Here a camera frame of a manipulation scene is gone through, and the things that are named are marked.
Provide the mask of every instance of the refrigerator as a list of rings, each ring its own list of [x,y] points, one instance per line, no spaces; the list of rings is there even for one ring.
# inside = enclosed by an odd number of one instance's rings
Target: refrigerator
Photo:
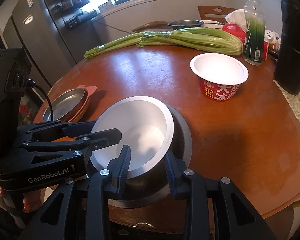
[[[81,9],[62,11],[59,5],[60,0],[19,0],[3,31],[8,48],[25,48],[32,64],[30,78],[46,92],[85,51],[102,44],[91,20],[71,30],[65,25]]]

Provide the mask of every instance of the wooden table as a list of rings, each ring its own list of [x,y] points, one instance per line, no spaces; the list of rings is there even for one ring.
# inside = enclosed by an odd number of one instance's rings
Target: wooden table
[[[137,95],[155,97],[177,109],[192,135],[190,168],[204,177],[231,178],[264,218],[300,196],[300,124],[273,82],[274,62],[252,66],[248,80],[226,102],[205,98],[190,69],[201,51],[175,46],[131,46],[82,60],[52,89],[54,100],[80,84],[97,92],[82,121],[96,120],[112,104]],[[45,102],[37,117],[41,121]],[[144,208],[109,207],[122,224],[181,233],[185,202],[166,198]]]

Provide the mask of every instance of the silver pot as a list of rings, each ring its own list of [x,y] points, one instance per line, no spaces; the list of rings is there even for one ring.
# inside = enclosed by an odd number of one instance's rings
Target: silver pot
[[[192,139],[190,129],[182,115],[166,104],[170,110],[174,133],[169,150],[175,157],[183,159],[189,166],[192,154]],[[148,172],[128,179],[121,200],[108,200],[109,205],[120,208],[139,208],[148,206],[170,193],[163,159]]]
[[[202,24],[204,24],[204,22],[200,20],[182,20],[168,23],[172,30],[201,27]]]

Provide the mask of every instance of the logo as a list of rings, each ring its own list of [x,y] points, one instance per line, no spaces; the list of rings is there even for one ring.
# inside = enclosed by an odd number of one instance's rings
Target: logo
[[[69,172],[69,169],[66,168],[66,169],[63,169],[63,171],[56,171],[55,173],[49,173],[47,175],[41,175],[40,177],[37,177],[37,178],[29,178],[28,181],[30,183],[38,182],[38,181],[41,181],[41,180],[44,180],[44,179],[50,179],[50,178],[53,178],[53,177],[56,177],[56,176],[60,176],[64,173],[68,173],[68,172]]]

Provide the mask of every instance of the plastic bottle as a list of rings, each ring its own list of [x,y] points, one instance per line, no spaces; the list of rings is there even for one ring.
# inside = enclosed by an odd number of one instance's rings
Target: plastic bottle
[[[247,34],[242,55],[252,65],[261,65],[265,41],[266,17],[261,11],[260,0],[248,0],[244,5]]]
[[[292,0],[281,1],[282,40],[274,78],[287,92],[300,92],[300,11]]]

